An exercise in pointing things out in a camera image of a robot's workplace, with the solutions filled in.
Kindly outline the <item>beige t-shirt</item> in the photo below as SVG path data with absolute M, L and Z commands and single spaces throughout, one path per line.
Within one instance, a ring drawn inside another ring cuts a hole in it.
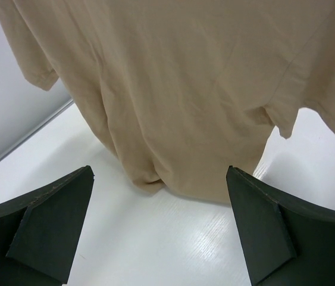
M 335 133 L 335 1 L 0 1 L 24 78 L 63 82 L 137 187 L 228 204 L 298 111 Z

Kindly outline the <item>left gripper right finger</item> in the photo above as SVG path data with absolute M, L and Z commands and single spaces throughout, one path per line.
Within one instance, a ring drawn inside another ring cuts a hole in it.
M 226 181 L 252 285 L 335 285 L 335 210 L 233 166 Z

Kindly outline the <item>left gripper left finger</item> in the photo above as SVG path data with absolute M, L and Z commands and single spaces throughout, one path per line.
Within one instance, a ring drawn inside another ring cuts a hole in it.
M 0 204 L 0 285 L 65 285 L 92 195 L 90 166 Z

